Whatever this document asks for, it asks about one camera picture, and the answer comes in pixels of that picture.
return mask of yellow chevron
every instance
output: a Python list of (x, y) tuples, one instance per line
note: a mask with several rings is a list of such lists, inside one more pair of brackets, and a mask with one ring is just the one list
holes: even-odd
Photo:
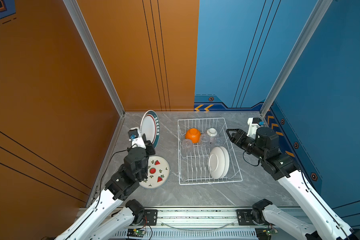
[(213, 106), (213, 104), (209, 105), (208, 107), (204, 108), (205, 111), (209, 111), (208, 108), (210, 108), (211, 106)]
[(270, 118), (273, 118), (273, 119), (274, 119), (273, 116), (268, 116), (268, 126), (269, 126), (269, 119), (270, 119)]
[(288, 154), (289, 156), (295, 157), (295, 155), (292, 152), (285, 151), (285, 153)]
[(197, 108), (195, 108), (196, 111), (200, 111), (199, 108), (203, 106), (204, 104), (200, 104)]

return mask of dark blue wall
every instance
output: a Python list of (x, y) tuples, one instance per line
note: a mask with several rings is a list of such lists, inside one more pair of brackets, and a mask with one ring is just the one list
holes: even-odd
[(195, 94), (229, 108), (263, 101), (316, 1), (200, 0)]
[(321, 176), (323, 199), (360, 225), (360, 0), (332, 2), (276, 103)]

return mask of plate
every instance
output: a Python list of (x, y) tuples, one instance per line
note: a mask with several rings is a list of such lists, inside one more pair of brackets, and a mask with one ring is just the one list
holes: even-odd
[(148, 179), (140, 182), (140, 186), (154, 189), (163, 185), (169, 176), (168, 162), (159, 156), (150, 156), (148, 159)]
[(145, 134), (147, 140), (151, 141), (153, 147), (157, 146), (160, 136), (160, 123), (157, 114), (153, 110), (144, 113), (140, 124), (141, 135)]
[(214, 147), (209, 155), (208, 167), (211, 177), (213, 179), (221, 178), (224, 171), (225, 156), (224, 152), (219, 147)]
[(227, 175), (228, 169), (229, 169), (229, 153), (225, 147), (219, 147), (224, 152), (224, 159), (225, 159), (225, 165), (224, 165), (224, 171), (221, 177), (225, 177)]

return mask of gray marble countertop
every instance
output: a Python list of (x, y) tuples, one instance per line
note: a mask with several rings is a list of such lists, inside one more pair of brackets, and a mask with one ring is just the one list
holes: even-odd
[[(143, 112), (125, 113), (125, 120), (116, 142), (114, 152), (125, 150), (130, 146), (127, 132), (131, 127), (140, 126)], [(139, 187), (127, 200), (136, 199), (143, 206), (252, 206), (261, 199), (268, 199), (278, 206), (297, 206), (292, 196), (261, 166), (251, 166), (243, 160), (243, 150), (234, 146), (235, 155), (243, 177), (242, 182), (180, 185), (178, 172), (178, 138), (177, 120), (194, 118), (225, 118), (228, 128), (241, 128), (248, 131), (247, 120), (259, 117), (258, 112), (157, 112), (160, 120), (160, 139), (156, 146), (156, 155), (169, 163), (168, 180), (157, 189)], [(117, 171), (123, 163), (126, 152), (115, 154), (104, 175), (102, 187), (106, 180)], [(250, 156), (251, 163), (257, 159)]]

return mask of white wire dish rack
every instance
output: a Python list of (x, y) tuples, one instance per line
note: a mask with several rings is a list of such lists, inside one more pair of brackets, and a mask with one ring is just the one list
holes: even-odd
[[(190, 153), (182, 151), (182, 141), (185, 139), (185, 133), (196, 128), (201, 133), (206, 132), (209, 128), (215, 128), (219, 137), (223, 140), (225, 147), (230, 156), (230, 166), (225, 177), (213, 179), (208, 169), (208, 158), (211, 147), (193, 144), (193, 150)], [(177, 121), (178, 133), (178, 155), (179, 155), (179, 184), (209, 184), (224, 182), (241, 182), (240, 168), (237, 163), (233, 145), (229, 140), (226, 129), (227, 125), (224, 118), (203, 118), (203, 119), (180, 119)]]

